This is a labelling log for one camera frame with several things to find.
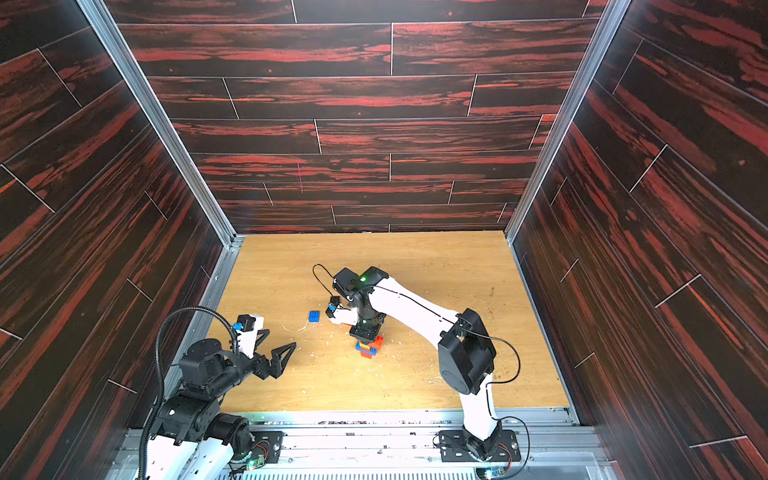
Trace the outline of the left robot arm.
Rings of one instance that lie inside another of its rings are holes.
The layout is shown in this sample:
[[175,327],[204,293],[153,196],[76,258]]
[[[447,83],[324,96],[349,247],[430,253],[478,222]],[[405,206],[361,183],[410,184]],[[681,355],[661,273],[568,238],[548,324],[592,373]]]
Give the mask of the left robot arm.
[[224,413],[220,399],[255,375],[282,375],[297,344],[272,350],[271,358],[226,351],[217,339],[192,344],[179,366],[179,390],[152,412],[140,440],[139,479],[214,479],[230,463],[235,470],[263,466],[269,442],[251,433],[249,421]]

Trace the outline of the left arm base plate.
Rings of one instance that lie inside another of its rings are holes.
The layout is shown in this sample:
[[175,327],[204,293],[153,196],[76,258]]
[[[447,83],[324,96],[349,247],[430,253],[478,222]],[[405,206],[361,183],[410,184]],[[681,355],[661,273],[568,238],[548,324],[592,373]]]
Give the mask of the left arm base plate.
[[251,450],[235,455],[230,463],[238,467],[249,465],[254,468],[276,464],[280,459],[284,436],[283,431],[254,431]]

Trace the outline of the blue long lego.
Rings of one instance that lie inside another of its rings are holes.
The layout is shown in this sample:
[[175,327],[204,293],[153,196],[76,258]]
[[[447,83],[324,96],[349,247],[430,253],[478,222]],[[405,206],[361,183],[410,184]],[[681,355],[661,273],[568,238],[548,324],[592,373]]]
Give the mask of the blue long lego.
[[356,345],[355,345],[355,348],[356,348],[356,350],[357,350],[357,351],[359,351],[360,353],[361,353],[361,352],[362,352],[362,353],[367,353],[367,354],[370,354],[370,355],[372,355],[372,356],[376,356],[376,355],[377,355],[377,353],[378,353],[378,349],[375,349],[375,348],[369,348],[369,347],[368,347],[368,345],[365,345],[365,344],[361,344],[361,343],[359,343],[359,342],[357,342],[357,343],[356,343]]

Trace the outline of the aluminium corner post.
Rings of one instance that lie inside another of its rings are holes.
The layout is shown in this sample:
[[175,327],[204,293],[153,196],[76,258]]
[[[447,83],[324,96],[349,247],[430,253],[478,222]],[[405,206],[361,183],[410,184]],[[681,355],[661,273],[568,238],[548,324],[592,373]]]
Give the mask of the aluminium corner post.
[[218,237],[225,246],[232,245],[238,238],[234,227],[214,198],[181,141],[106,4],[96,0],[77,0],[76,3],[163,143],[193,196],[202,207]]
[[515,251],[513,243],[522,227],[525,217],[544,183],[546,175],[555,160],[555,156],[630,4],[630,0],[609,1],[597,24],[594,35],[576,71],[564,102],[558,111],[547,139],[541,149],[532,176],[505,229],[505,237],[512,252]]

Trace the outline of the left aluminium corner post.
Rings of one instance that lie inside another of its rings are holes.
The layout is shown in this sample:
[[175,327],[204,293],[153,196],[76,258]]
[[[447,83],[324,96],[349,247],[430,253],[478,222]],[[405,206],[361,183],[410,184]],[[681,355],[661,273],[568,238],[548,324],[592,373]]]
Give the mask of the left aluminium corner post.
[[193,196],[202,207],[218,237],[225,246],[232,245],[238,238],[234,227],[214,198],[181,141],[106,4],[96,0],[77,0],[76,3],[163,143]]

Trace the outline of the right aluminium corner post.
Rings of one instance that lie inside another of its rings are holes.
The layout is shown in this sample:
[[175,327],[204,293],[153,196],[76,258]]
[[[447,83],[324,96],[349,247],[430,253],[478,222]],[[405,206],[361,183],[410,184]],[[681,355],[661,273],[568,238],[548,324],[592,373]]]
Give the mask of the right aluminium corner post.
[[546,175],[555,160],[555,156],[630,4],[630,0],[609,1],[597,24],[594,35],[576,71],[564,102],[558,111],[547,139],[541,149],[532,176],[505,229],[505,237],[512,252],[515,251],[513,243],[522,227],[525,217],[544,183]]

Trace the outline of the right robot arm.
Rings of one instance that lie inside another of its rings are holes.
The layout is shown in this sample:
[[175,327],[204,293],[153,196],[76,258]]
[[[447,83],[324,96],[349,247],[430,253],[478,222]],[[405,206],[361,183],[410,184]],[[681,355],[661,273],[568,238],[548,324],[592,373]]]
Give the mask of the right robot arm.
[[464,448],[479,461],[490,459],[502,426],[491,394],[496,350],[481,317],[471,309],[457,312],[436,305],[375,266],[361,275],[344,268],[333,276],[332,286],[337,294],[326,315],[335,324],[350,326],[361,352],[371,355],[379,348],[388,317],[435,347],[441,377],[460,396]]

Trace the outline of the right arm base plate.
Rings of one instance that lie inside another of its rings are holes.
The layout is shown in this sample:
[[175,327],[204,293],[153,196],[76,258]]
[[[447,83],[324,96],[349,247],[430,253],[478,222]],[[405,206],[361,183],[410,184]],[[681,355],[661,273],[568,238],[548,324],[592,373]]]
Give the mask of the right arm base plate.
[[519,443],[514,431],[497,428],[480,440],[466,429],[441,430],[436,446],[443,462],[520,462]]

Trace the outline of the red long lego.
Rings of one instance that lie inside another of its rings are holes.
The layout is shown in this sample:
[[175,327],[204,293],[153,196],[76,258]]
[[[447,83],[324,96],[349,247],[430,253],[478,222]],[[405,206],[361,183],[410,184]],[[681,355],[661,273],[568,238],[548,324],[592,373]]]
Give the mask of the red long lego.
[[378,336],[376,340],[368,345],[369,348],[380,349],[383,344],[383,337]]

